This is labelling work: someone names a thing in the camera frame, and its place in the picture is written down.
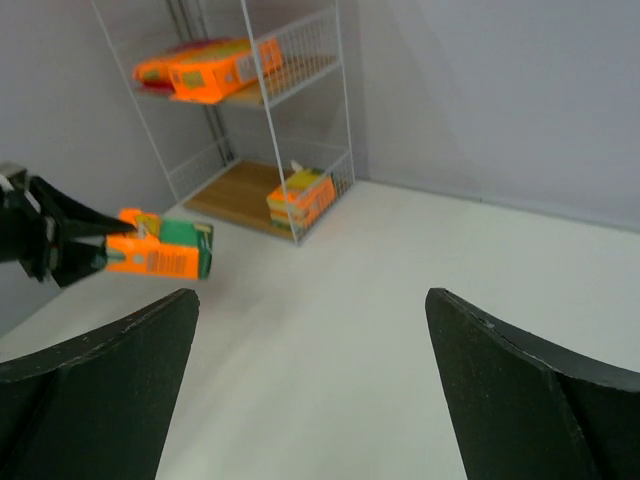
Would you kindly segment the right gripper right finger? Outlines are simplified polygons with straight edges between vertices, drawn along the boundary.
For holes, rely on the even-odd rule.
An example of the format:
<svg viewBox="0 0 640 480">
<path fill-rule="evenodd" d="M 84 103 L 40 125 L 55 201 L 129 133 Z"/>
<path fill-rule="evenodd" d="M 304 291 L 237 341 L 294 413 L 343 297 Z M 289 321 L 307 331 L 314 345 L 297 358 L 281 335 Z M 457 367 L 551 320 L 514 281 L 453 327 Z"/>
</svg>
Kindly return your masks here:
<svg viewBox="0 0 640 480">
<path fill-rule="evenodd" d="M 636 479 L 639 374 L 499 320 L 444 288 L 425 313 L 469 479 Z"/>
</svg>

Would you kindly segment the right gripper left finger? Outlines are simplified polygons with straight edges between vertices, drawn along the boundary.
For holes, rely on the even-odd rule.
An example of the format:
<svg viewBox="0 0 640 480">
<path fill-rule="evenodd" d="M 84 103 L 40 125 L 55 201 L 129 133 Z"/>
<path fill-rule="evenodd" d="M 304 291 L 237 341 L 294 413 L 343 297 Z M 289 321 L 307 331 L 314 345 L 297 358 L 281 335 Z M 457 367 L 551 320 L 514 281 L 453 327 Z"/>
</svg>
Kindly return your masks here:
<svg viewBox="0 0 640 480">
<path fill-rule="evenodd" d="M 153 479 L 199 316 L 190 289 L 1 364 L 4 479 Z"/>
</svg>

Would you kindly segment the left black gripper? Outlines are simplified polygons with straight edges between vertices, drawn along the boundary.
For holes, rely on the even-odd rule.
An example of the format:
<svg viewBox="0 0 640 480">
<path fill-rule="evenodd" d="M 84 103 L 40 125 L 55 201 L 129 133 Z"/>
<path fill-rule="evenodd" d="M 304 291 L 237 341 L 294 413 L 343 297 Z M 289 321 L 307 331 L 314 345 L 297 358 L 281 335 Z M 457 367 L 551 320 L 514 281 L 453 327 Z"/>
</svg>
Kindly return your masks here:
<svg viewBox="0 0 640 480">
<path fill-rule="evenodd" d="M 104 215 L 63 194 L 18 164 L 1 164 L 1 261 L 22 266 L 40 283 L 69 287 L 104 270 L 106 240 L 64 241 L 134 232 L 126 221 Z"/>
</svg>

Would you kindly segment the slim orange sponge box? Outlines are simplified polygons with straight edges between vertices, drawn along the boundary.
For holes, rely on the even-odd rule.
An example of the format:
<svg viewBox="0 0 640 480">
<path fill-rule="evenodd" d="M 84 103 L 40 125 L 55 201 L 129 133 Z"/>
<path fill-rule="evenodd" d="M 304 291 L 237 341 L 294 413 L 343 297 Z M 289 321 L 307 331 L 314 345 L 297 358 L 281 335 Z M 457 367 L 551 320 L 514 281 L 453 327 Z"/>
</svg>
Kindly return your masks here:
<svg viewBox="0 0 640 480">
<path fill-rule="evenodd" d="M 108 271 L 186 280 L 209 277 L 213 258 L 212 225 L 137 208 L 121 210 L 119 219 L 133 225 L 134 230 L 106 237 Z"/>
</svg>

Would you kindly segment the yellow smiley sponge orange box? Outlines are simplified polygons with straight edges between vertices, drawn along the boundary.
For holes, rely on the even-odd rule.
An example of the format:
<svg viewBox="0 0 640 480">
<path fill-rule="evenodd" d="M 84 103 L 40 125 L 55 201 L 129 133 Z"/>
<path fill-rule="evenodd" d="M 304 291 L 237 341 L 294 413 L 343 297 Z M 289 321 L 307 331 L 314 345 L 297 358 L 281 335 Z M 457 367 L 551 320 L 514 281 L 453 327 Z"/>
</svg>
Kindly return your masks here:
<svg viewBox="0 0 640 480">
<path fill-rule="evenodd" d="M 256 67 L 248 38 L 235 38 L 207 45 L 169 63 L 173 86 L 171 100 L 217 104 L 256 83 L 283 65 L 283 54 L 275 37 L 258 43 L 261 70 Z"/>
</svg>

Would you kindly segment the orange box with barcode label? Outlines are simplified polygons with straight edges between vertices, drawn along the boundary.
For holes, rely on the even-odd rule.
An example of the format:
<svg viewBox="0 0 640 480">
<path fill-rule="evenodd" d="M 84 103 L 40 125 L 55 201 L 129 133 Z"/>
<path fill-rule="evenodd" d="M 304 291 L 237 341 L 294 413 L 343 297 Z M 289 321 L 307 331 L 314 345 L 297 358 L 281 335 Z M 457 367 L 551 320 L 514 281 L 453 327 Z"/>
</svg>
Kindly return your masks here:
<svg viewBox="0 0 640 480">
<path fill-rule="evenodd" d="M 285 187 L 278 186 L 267 197 L 271 223 L 299 234 L 308 229 L 336 200 L 331 176 L 322 170 L 291 162 Z"/>
</svg>

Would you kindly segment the pink sponge orange box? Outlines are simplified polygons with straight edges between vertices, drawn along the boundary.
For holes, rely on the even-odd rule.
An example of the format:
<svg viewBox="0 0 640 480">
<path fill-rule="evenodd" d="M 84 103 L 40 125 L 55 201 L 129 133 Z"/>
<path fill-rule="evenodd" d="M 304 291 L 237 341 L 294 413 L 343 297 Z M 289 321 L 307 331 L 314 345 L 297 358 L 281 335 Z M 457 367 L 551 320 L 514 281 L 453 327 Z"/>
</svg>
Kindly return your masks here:
<svg viewBox="0 0 640 480">
<path fill-rule="evenodd" d="M 209 46 L 228 41 L 231 41 L 230 37 L 218 37 L 186 42 L 171 47 L 135 65 L 132 78 L 140 84 L 141 91 L 170 96 L 175 92 L 169 74 L 169 66 L 172 62 L 188 58 Z"/>
</svg>

